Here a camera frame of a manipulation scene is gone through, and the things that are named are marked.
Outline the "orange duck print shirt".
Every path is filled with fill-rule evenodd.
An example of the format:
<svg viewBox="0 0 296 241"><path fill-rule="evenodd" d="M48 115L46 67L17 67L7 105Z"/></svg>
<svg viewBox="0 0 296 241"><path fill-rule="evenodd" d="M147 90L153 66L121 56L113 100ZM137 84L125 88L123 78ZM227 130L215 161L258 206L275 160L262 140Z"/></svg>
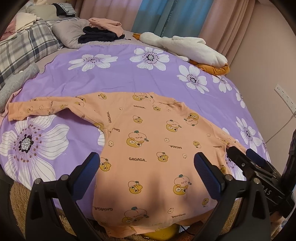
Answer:
<svg viewBox="0 0 296 241"><path fill-rule="evenodd" d="M194 167L202 152L228 174L226 150L245 148L184 103L154 93L91 93L38 97L9 105L22 121L69 109L105 137L96 174L93 216L110 237L191 225L215 207Z"/></svg>

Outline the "brown fluffy rug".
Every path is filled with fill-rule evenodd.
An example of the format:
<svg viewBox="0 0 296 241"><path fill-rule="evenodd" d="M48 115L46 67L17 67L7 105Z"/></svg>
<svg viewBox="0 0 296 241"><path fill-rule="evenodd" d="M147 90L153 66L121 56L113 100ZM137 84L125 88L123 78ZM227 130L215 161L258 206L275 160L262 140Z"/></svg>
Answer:
<svg viewBox="0 0 296 241"><path fill-rule="evenodd" d="M10 190L10 201L16 223L25 238L25 223L30 190L24 185L14 182Z"/></svg>

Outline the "white power strip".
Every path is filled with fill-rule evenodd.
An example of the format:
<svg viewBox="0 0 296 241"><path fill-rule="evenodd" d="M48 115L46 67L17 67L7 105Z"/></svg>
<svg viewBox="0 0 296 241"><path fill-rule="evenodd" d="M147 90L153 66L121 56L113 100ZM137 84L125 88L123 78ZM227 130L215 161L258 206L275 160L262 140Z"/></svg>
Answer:
<svg viewBox="0 0 296 241"><path fill-rule="evenodd" d="M277 84L274 88L274 91L280 96L280 98L285 102L287 107L290 109L292 113L296 112L296 105L295 102L290 98L287 92Z"/></svg>

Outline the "purple floral bed sheet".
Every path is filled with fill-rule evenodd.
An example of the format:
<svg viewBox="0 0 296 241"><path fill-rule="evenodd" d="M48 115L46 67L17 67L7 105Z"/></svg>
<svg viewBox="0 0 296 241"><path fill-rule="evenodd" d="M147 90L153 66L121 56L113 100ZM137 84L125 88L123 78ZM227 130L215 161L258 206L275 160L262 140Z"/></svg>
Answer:
<svg viewBox="0 0 296 241"><path fill-rule="evenodd" d="M253 149L269 160L262 135L229 79L152 47L84 46L60 54L44 73L25 83L11 103L97 92L154 93L172 98L228 133L245 151ZM58 180L81 165L91 152L99 154L100 168L105 137L92 123L69 109L37 120L32 116L9 120L9 105L1 124L1 165L11 179L27 189L37 178ZM82 212L92 219L96 174L79 200Z"/></svg>

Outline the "yellow slipper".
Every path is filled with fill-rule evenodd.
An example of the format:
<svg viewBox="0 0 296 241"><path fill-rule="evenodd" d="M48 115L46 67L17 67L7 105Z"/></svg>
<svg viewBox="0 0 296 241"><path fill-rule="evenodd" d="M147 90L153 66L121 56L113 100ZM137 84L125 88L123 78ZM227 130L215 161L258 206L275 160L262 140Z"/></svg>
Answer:
<svg viewBox="0 0 296 241"><path fill-rule="evenodd" d="M179 233L180 226L173 224L167 228L157 229L155 232L149 232L142 234L142 237L149 238L151 240L169 240Z"/></svg>

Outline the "white goose plush toy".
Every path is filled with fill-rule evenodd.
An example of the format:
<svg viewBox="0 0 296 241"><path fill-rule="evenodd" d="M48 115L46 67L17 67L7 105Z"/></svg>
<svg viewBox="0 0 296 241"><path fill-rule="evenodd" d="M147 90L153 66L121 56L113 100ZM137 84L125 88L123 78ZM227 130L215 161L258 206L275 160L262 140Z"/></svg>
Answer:
<svg viewBox="0 0 296 241"><path fill-rule="evenodd" d="M221 76L230 72L227 58L207 46L202 38L159 37L151 32L134 33L133 37L144 44L166 50L211 75Z"/></svg>

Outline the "pink curtain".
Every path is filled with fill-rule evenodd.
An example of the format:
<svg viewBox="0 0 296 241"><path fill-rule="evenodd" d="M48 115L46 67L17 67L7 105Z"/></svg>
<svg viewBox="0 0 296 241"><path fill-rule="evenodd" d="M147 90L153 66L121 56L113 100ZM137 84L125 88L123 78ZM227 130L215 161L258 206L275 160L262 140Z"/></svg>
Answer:
<svg viewBox="0 0 296 241"><path fill-rule="evenodd" d="M77 16L106 18L131 31L142 1L73 1ZM247 30L255 1L213 1L198 37L232 62Z"/></svg>

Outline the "grey knit garment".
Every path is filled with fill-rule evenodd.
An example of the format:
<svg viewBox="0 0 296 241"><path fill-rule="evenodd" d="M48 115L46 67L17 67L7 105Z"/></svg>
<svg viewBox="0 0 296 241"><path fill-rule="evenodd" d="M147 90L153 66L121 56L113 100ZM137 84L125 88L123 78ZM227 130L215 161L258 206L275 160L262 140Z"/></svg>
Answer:
<svg viewBox="0 0 296 241"><path fill-rule="evenodd" d="M39 71L37 64L33 63L19 73L11 75L6 80L4 87L1 89L1 113L4 112L6 103L11 95L20 90L27 80L34 78Z"/></svg>

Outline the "teal blue curtain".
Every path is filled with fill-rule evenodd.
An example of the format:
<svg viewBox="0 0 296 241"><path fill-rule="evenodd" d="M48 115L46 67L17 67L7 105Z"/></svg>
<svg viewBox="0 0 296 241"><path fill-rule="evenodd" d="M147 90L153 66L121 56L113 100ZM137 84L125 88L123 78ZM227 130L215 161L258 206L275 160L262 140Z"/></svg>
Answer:
<svg viewBox="0 0 296 241"><path fill-rule="evenodd" d="M142 1L132 32L198 37L212 4L213 0Z"/></svg>

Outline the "grey plaid blanket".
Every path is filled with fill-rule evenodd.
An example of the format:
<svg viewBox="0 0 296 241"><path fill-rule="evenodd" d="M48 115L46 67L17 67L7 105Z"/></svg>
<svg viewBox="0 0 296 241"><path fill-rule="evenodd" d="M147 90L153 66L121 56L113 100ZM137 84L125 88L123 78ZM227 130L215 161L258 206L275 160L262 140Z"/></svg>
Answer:
<svg viewBox="0 0 296 241"><path fill-rule="evenodd" d="M64 45L52 31L54 24L78 19L71 17L55 21L39 20L3 43L1 45L1 87L5 86L11 75L19 73L30 64L63 48Z"/></svg>

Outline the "pink folded garment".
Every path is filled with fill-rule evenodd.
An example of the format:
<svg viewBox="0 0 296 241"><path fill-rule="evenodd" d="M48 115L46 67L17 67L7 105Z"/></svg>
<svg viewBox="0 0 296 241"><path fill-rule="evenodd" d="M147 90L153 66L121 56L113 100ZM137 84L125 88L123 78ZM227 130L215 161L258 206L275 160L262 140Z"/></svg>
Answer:
<svg viewBox="0 0 296 241"><path fill-rule="evenodd" d="M121 22L110 20L110 19L100 19L100 18L90 18L88 19L91 26L99 27L108 31L115 33L118 37L124 34Z"/></svg>

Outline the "dark navy folded garment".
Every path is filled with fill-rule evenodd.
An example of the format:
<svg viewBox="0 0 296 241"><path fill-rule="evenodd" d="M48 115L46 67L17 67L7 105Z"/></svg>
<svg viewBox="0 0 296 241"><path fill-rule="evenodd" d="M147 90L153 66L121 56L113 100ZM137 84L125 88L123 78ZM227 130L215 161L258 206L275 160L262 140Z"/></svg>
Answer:
<svg viewBox="0 0 296 241"><path fill-rule="evenodd" d="M84 35L81 35L78 38L79 44L85 44L88 42L99 41L99 42L113 42L115 40L121 40L125 38L125 34L117 36L116 33L105 30L99 29L97 27L90 27L86 26L83 28Z"/></svg>

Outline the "cream folded cloth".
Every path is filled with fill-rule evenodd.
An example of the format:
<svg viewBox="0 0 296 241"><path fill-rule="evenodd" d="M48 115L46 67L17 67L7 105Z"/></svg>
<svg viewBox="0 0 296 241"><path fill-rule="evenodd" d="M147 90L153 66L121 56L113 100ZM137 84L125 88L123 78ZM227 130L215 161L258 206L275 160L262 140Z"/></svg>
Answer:
<svg viewBox="0 0 296 241"><path fill-rule="evenodd" d="M16 14L16 33L31 27L40 17L31 13L17 13Z"/></svg>

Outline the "olive grey pillow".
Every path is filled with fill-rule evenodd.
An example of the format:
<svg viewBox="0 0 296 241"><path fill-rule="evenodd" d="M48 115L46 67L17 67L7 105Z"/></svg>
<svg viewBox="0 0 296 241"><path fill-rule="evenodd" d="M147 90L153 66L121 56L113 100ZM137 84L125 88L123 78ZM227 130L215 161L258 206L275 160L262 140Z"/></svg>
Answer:
<svg viewBox="0 0 296 241"><path fill-rule="evenodd" d="M27 7L26 12L34 14L45 21L54 21L59 19L57 16L57 9L52 4L29 6Z"/></svg>

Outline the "striped pillow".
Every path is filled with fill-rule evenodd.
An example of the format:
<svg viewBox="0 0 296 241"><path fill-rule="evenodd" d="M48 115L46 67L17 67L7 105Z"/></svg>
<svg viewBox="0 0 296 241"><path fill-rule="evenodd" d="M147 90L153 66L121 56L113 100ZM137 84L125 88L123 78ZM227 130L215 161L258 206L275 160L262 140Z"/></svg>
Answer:
<svg viewBox="0 0 296 241"><path fill-rule="evenodd" d="M76 16L76 11L70 3L53 3L52 5L56 8L57 16Z"/></svg>

